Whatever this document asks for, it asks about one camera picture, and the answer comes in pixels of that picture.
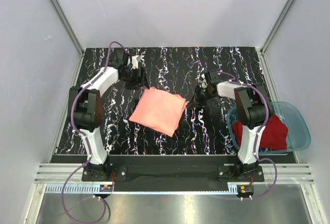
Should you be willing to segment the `pink t shirt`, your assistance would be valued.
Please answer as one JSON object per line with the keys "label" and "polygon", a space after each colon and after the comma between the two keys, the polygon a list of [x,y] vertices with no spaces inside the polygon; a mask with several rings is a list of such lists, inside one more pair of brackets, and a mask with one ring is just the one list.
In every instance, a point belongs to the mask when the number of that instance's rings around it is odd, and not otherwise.
{"label": "pink t shirt", "polygon": [[180,95],[151,87],[144,90],[129,121],[172,137],[186,105]]}

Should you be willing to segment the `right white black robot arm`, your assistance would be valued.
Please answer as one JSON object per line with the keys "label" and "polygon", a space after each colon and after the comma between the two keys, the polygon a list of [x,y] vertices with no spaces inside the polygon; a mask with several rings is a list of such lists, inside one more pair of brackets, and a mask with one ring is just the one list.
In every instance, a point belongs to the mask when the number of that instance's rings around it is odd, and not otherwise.
{"label": "right white black robot arm", "polygon": [[228,80],[197,85],[187,108],[203,108],[207,100],[214,97],[226,97],[236,102],[236,110],[243,128],[236,161],[228,170],[220,172],[219,178],[237,178],[245,181],[257,172],[261,161],[258,154],[261,137],[272,115],[269,102],[264,96],[261,84],[250,85]]}

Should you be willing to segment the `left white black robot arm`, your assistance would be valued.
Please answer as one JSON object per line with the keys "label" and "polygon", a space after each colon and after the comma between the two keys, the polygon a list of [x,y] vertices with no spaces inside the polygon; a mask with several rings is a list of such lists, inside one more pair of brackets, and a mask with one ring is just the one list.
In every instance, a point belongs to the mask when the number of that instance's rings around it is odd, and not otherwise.
{"label": "left white black robot arm", "polygon": [[87,83],[70,88],[68,116],[87,150],[87,161],[82,165],[86,175],[101,181],[112,175],[100,131],[105,116],[103,94],[119,80],[125,81],[128,90],[149,89],[145,73],[142,66],[103,67]]}

